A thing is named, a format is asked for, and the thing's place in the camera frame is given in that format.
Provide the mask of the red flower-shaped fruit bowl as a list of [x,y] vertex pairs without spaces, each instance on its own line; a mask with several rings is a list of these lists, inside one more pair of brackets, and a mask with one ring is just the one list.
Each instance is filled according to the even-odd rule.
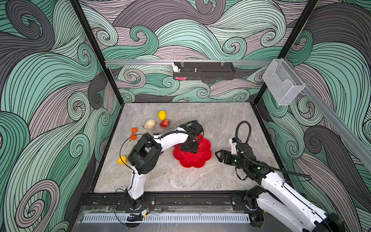
[[185,152],[180,149],[180,144],[174,146],[173,156],[185,168],[202,168],[212,158],[211,142],[202,138],[196,154]]

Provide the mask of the pale cream pear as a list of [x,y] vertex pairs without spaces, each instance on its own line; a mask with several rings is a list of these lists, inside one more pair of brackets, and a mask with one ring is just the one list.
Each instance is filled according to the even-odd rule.
[[144,128],[146,129],[149,129],[151,130],[152,128],[154,128],[156,126],[156,121],[154,119],[149,119],[145,124],[144,124]]

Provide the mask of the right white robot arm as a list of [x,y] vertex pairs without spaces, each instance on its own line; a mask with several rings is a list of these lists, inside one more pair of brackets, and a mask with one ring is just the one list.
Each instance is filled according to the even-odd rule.
[[257,183],[246,192],[250,210],[266,211],[293,232],[344,232],[345,223],[335,213],[327,213],[287,184],[278,169],[258,161],[248,143],[230,139],[231,151],[215,152],[218,161],[241,169]]

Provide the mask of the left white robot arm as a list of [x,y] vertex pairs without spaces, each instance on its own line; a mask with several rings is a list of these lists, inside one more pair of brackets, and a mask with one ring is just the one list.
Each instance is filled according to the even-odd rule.
[[146,175],[156,166],[161,153],[175,145],[180,150],[196,154],[204,129],[196,120],[180,125],[173,131],[150,135],[145,133],[127,157],[132,177],[126,193],[126,204],[135,210],[141,207]]

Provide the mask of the yellow lemon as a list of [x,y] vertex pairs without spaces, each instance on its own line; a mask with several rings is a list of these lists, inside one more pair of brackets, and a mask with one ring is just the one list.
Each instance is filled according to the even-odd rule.
[[158,112],[158,118],[159,118],[160,120],[165,120],[165,119],[167,118],[167,114],[166,114],[166,112],[163,111],[163,110],[159,111],[159,112]]

